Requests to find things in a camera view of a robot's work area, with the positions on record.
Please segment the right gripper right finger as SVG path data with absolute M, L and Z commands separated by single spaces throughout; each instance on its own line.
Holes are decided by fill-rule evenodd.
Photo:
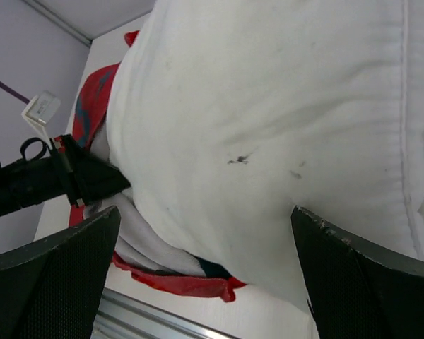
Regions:
M 424 261 L 304 208 L 291 225 L 320 338 L 424 338 Z

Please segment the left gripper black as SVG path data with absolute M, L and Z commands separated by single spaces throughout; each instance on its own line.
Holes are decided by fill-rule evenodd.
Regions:
M 89 206 L 131 186 L 115 166 L 80 147 L 70 134 L 49 143 L 30 138 L 20 153 L 9 165 L 0 163 L 0 217 L 62 195 L 73 206 Z

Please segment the red pillowcase with grey print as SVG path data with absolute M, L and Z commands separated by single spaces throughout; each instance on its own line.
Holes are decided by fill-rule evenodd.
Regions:
M 110 92 L 119 64 L 92 72 L 84 81 L 75 105 L 72 135 L 80 147 L 110 162 L 105 120 Z M 194 256 L 165 243 L 131 202 L 129 192 L 101 199 L 91 206 L 73 207 L 69 224 L 74 226 L 89 213 L 116 206 L 121 215 L 112 263 L 129 276 L 154 290 L 195 298 L 236 300 L 236 290 L 245 284 L 222 265 Z

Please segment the pillow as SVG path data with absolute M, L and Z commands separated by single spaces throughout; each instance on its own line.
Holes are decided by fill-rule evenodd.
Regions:
M 424 261 L 424 1 L 157 1 L 114 77 L 117 255 L 306 305 L 290 214 Z

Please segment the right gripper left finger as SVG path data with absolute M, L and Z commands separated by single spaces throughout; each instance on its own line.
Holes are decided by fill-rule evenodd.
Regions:
M 112 206 L 0 254 L 0 338 L 89 338 L 120 220 Z

